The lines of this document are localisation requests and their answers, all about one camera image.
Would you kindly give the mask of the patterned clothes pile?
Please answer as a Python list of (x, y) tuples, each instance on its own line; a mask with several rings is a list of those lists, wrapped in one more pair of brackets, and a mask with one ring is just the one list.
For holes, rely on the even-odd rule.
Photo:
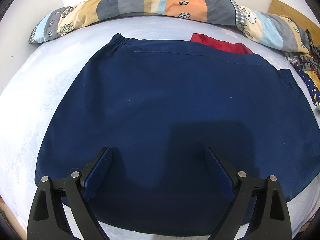
[(310, 53), (284, 53), (286, 59), (302, 78), (315, 106), (319, 106), (319, 46), (313, 44), (311, 33), (306, 29)]

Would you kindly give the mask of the navy work jacket red collar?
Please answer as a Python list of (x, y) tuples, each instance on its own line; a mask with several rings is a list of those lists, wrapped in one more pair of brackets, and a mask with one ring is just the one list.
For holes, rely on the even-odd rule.
[(234, 199), (209, 148), (249, 176), (275, 175), (287, 201), (319, 174), (319, 126), (291, 71), (189, 41), (117, 34), (94, 54), (53, 115), (35, 182), (102, 147), (112, 163), (88, 202), (97, 219), (165, 236), (209, 235)]

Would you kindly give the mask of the light blue cloud bedsheet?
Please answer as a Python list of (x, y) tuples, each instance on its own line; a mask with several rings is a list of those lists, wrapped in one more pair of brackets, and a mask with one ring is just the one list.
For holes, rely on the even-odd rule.
[(1, 197), (23, 229), (36, 192), (36, 159), (50, 120), (82, 67), (118, 33), (146, 40), (189, 40), (194, 33), (205, 34), (242, 43), (277, 69), (290, 68), (281, 53), (233, 29), (159, 16), (106, 21), (42, 44), (1, 94)]

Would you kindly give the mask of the colourful patchwork rolled quilt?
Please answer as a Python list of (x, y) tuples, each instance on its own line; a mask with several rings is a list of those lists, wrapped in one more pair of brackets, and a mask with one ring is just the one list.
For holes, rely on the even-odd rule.
[(29, 37), (41, 44), (94, 23), (119, 17), (169, 16), (213, 25), (235, 26), (251, 41), (291, 53), (309, 53), (310, 41), (296, 21), (265, 14), (234, 0), (87, 0), (54, 10)]

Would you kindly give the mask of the wooden headboard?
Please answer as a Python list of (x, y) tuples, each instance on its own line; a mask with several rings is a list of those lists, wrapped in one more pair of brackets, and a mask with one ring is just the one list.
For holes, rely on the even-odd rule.
[(291, 18), (303, 30), (308, 30), (311, 34), (313, 43), (315, 45), (319, 45), (319, 23), (316, 24), (316, 21), (319, 21), (319, 19), (317, 18), (319, 14), (314, 9), (314, 7), (311, 7), (310, 10), (314, 14), (314, 20), (312, 20), (310, 16), (306, 16), (306, 14), (303, 14), (297, 9), (294, 9), (293, 7), (279, 0), (272, 0), (267, 12), (270, 14), (286, 16), (288, 18)]

